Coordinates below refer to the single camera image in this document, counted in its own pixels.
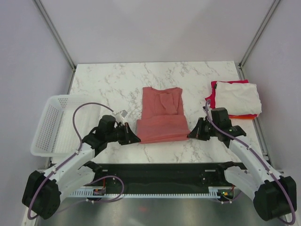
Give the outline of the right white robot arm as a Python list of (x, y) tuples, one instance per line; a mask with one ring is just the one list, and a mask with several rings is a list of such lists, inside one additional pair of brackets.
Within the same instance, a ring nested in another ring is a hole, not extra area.
[(225, 108), (210, 110), (204, 106), (206, 117), (199, 118), (188, 138), (208, 141), (211, 137), (230, 149), (246, 167), (244, 172), (237, 164), (229, 161), (218, 166), (215, 174), (220, 185), (228, 183), (237, 187), (253, 202), (259, 217), (265, 221), (281, 219), (291, 214), (287, 225), (296, 222), (297, 189), (291, 176), (283, 176), (274, 169), (253, 148), (246, 132), (240, 126), (233, 126)]

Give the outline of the pink t shirt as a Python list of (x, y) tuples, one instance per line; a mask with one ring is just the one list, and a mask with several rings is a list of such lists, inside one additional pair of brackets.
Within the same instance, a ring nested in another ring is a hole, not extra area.
[(144, 87), (142, 115), (136, 126), (141, 144), (187, 140), (190, 130), (184, 115), (182, 89)]

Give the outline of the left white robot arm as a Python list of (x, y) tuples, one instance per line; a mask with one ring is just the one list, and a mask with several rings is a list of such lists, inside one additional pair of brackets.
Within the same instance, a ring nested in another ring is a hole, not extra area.
[(103, 181), (103, 173), (98, 171), (99, 166), (92, 159), (106, 149), (108, 143), (130, 145), (140, 141), (127, 122), (104, 115), (98, 126), (82, 138), (77, 151), (44, 172), (36, 170), (29, 175), (22, 204), (29, 212), (35, 212), (43, 219), (50, 218), (72, 192)]

